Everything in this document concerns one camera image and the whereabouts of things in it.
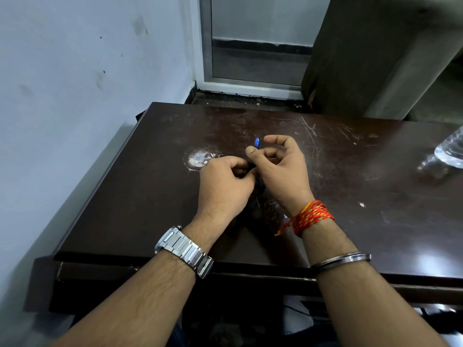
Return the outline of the person's left hand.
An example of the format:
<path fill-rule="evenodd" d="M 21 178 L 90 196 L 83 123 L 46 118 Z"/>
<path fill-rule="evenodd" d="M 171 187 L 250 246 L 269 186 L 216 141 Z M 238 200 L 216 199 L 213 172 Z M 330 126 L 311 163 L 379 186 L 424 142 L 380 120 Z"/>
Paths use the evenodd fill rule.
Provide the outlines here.
<path fill-rule="evenodd" d="M 197 217 L 221 234 L 245 208 L 253 190 L 238 186 L 236 169 L 248 169 L 249 162 L 236 156 L 211 159 L 200 170 Z"/>

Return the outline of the person's right hand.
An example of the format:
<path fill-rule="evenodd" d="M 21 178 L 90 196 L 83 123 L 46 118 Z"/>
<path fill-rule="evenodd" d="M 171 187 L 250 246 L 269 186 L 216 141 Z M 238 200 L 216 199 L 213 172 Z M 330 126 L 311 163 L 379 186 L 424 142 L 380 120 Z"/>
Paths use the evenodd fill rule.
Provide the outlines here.
<path fill-rule="evenodd" d="M 263 140 L 277 149 L 277 157 L 248 158 L 255 163 L 266 188 L 286 215 L 293 217 L 315 200 L 304 154 L 291 136 L 272 134 Z"/>

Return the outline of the blue dark pen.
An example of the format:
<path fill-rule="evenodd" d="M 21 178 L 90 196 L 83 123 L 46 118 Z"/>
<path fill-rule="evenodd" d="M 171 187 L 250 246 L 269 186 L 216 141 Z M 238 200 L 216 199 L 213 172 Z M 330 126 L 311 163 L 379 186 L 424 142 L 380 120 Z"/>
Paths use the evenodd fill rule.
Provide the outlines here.
<path fill-rule="evenodd" d="M 256 137 L 255 141 L 254 141 L 254 147 L 256 149 L 259 149 L 259 144 L 260 144 L 260 139 L 259 137 Z M 255 163 L 253 162 L 249 162 L 249 168 L 248 168 L 248 171 L 251 171 L 252 169 L 254 169 L 256 167 Z M 261 176 L 259 176 L 257 179 L 256 179 L 256 182 L 255 182 L 255 192 L 257 194 L 263 194 L 263 192 L 265 192 L 265 189 L 266 189 L 266 186 L 263 182 L 263 179 Z"/>

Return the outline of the person's right forearm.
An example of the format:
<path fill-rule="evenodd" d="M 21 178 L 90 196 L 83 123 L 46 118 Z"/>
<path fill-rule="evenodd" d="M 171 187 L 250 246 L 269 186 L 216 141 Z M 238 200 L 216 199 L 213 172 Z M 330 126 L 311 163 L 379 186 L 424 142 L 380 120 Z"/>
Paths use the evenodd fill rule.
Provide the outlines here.
<path fill-rule="evenodd" d="M 343 347 L 448 347 L 369 262 L 325 269 L 316 280 Z"/>

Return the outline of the person's left forearm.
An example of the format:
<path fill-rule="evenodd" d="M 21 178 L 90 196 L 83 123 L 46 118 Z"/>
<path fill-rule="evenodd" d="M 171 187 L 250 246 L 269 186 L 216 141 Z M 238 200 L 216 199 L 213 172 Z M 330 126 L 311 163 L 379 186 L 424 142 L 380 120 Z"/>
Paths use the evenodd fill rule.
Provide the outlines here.
<path fill-rule="evenodd" d="M 222 234 L 197 216 L 181 231 L 206 253 Z M 52 347 L 164 347 L 197 278 L 161 250 Z"/>

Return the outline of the red orange thread wristband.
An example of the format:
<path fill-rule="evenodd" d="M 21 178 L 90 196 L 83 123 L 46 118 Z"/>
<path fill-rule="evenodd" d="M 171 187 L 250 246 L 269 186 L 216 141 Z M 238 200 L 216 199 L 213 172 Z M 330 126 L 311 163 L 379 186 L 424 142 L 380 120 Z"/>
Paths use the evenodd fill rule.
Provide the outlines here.
<path fill-rule="evenodd" d="M 286 229 L 290 227 L 292 228 L 294 235 L 301 238 L 304 230 L 327 219 L 335 220 L 332 214 L 327 210 L 327 207 L 321 201 L 314 200 L 308 203 L 290 220 L 281 225 L 275 236 L 284 234 Z"/>

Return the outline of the silver metal wristwatch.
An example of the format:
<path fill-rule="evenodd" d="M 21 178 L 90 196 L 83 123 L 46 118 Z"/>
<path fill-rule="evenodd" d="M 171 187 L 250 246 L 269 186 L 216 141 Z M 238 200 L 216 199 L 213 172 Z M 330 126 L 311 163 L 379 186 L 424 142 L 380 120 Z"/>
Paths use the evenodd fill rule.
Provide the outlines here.
<path fill-rule="evenodd" d="M 212 268 L 213 259 L 181 230 L 181 226 L 174 226 L 164 233 L 155 246 L 155 255 L 161 250 L 169 251 L 185 262 L 200 279 L 204 279 Z"/>

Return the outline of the white framed glass door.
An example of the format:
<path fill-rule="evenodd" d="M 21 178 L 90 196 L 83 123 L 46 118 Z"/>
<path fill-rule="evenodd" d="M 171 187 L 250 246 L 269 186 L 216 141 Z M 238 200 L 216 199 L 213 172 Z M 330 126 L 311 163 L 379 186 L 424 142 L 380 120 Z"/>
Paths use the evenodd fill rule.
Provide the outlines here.
<path fill-rule="evenodd" d="M 302 100 L 330 0 L 188 0 L 199 90 Z"/>

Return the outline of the silver metal bangle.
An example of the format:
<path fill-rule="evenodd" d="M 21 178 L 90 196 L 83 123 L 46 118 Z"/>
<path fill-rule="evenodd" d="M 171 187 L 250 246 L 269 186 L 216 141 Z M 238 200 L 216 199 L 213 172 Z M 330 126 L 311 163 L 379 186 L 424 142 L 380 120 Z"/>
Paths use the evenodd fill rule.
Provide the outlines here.
<path fill-rule="evenodd" d="M 330 259 L 311 265 L 310 271 L 312 275 L 316 277 L 321 272 L 324 272 L 332 268 L 336 268 L 338 266 L 342 266 L 344 264 L 358 262 L 358 261 L 370 262 L 371 259 L 372 259 L 371 254 L 362 253 L 362 252 L 352 252 L 352 253 L 332 257 Z"/>

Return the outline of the grey brown cabinet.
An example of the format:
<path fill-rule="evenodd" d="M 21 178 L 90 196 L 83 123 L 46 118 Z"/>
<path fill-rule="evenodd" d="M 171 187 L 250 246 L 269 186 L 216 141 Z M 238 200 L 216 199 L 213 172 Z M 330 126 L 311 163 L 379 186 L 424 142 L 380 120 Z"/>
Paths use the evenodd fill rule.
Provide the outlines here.
<path fill-rule="evenodd" d="M 463 47 L 463 0 L 330 0 L 300 92 L 315 113 L 402 120 Z"/>

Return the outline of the clear plastic bottle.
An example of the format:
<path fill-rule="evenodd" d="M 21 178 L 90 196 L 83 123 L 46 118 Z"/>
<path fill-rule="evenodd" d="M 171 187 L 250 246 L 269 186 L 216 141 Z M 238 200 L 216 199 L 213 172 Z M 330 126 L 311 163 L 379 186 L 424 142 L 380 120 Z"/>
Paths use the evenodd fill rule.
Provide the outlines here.
<path fill-rule="evenodd" d="M 443 140 L 434 154 L 442 163 L 463 169 L 463 125 Z"/>

